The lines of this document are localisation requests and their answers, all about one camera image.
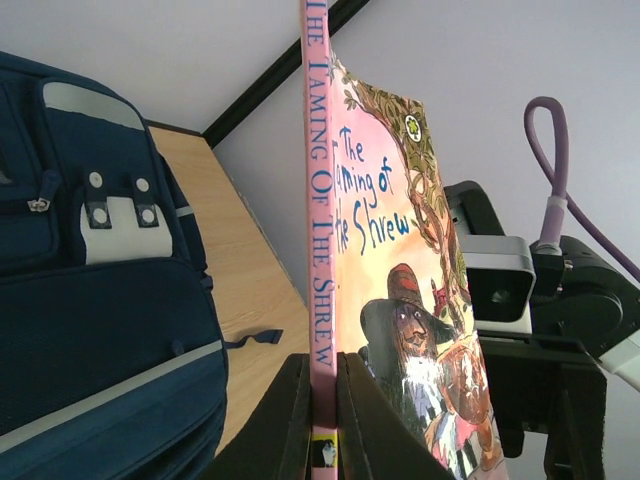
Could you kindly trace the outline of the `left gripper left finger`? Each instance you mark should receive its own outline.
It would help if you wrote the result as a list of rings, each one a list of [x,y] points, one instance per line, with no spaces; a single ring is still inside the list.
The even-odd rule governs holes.
[[[201,477],[307,479],[310,441],[309,356],[295,353],[286,358],[245,425]]]

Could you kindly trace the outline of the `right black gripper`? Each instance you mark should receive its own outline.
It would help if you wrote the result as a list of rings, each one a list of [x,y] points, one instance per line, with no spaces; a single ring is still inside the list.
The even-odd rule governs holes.
[[[604,480],[607,379],[584,346],[564,337],[481,331],[504,455],[524,452],[525,434],[547,437],[547,479]]]

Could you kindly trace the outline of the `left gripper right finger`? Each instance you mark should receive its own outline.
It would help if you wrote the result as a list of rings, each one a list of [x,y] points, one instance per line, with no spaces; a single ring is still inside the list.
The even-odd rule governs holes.
[[[438,480],[451,475],[405,428],[357,354],[337,357],[340,479]]]

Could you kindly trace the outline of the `pink illustrated book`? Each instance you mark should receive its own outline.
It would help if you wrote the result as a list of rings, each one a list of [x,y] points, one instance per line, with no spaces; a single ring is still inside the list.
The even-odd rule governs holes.
[[[300,5],[313,427],[338,475],[340,353],[356,353],[452,479],[504,479],[463,255],[423,105],[349,72],[324,1]]]

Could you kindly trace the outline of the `navy blue student backpack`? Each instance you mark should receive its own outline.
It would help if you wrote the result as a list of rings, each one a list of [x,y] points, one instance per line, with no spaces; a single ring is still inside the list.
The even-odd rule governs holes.
[[[194,211],[135,107],[1,57],[1,475],[195,479],[223,337]]]

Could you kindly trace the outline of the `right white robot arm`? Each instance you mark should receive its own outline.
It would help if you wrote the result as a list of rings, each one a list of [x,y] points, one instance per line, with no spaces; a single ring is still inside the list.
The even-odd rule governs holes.
[[[481,333],[504,453],[546,435],[547,479],[603,479],[606,372],[639,384],[639,290],[584,242],[560,240],[561,289],[531,308],[533,332]]]

